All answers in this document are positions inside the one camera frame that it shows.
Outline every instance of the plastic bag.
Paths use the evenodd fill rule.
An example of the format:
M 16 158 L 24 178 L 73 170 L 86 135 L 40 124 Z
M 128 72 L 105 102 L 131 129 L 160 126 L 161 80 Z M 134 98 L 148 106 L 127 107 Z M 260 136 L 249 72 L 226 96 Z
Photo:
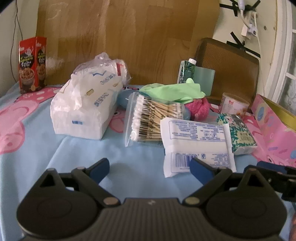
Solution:
M 101 67 L 104 70 L 109 71 L 118 76 L 122 76 L 123 85 L 127 85 L 131 80 L 131 76 L 128 73 L 126 63 L 122 59 L 110 59 L 108 54 L 105 52 L 97 55 L 91 61 L 78 65 L 74 69 L 73 74 L 81 75 L 85 72 L 94 72 L 98 67 Z
M 161 141 L 160 120 L 165 117 L 183 119 L 184 114 L 183 104 L 132 93 L 124 119 L 125 146 L 133 142 Z
M 119 62 L 124 63 L 102 53 L 75 69 L 51 102 L 50 116 L 56 134 L 102 138 L 117 108 L 118 93 L 127 81 L 126 66 Z

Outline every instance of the wooden board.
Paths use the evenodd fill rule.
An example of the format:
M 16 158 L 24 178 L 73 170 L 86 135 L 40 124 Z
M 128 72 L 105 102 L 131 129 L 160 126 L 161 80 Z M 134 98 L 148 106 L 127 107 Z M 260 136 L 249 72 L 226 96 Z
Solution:
M 219 0 L 40 0 L 47 83 L 67 82 L 105 51 L 127 63 L 131 84 L 175 84 L 181 60 L 213 36 L 218 15 Z

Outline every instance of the blue bedsheet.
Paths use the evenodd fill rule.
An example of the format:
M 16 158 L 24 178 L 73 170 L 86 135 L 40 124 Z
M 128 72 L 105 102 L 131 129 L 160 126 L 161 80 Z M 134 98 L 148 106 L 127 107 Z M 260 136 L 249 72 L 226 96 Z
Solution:
M 15 85 L 9 94 L 0 98 L 0 110 L 13 102 L 19 94 Z M 187 195 L 201 187 L 190 173 L 164 178 L 163 146 L 136 144 L 124 147 L 123 135 L 108 128 L 103 139 L 88 140 L 66 135 L 56 135 L 53 130 L 49 107 L 51 99 L 22 122 L 25 140 L 15 152 L 0 155 L 0 239 L 15 241 L 21 238 L 16 220 L 16 209 L 34 182 L 49 167 L 58 172 L 70 172 L 78 166 L 88 167 L 103 157 L 109 159 L 110 173 L 100 185 L 118 197 L 164 198 Z M 252 156 L 236 157 L 238 172 L 249 164 L 256 164 Z M 288 240 L 294 208 L 285 202 L 289 217 L 281 232 Z

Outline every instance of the green carton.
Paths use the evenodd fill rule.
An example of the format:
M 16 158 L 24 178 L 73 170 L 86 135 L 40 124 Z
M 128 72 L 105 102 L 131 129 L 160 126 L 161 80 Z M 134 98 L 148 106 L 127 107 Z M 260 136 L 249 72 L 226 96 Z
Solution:
M 252 134 L 238 115 L 220 114 L 217 122 L 219 125 L 229 124 L 234 155 L 251 154 L 257 148 Z

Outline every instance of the wooden cotton swab stick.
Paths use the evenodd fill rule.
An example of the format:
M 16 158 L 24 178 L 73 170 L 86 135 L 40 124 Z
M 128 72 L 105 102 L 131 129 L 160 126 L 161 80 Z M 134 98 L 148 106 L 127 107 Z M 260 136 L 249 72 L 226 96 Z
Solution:
M 160 120 L 165 117 L 183 119 L 181 104 L 167 105 L 152 100 L 150 97 L 139 95 L 131 125 L 131 140 L 161 141 Z

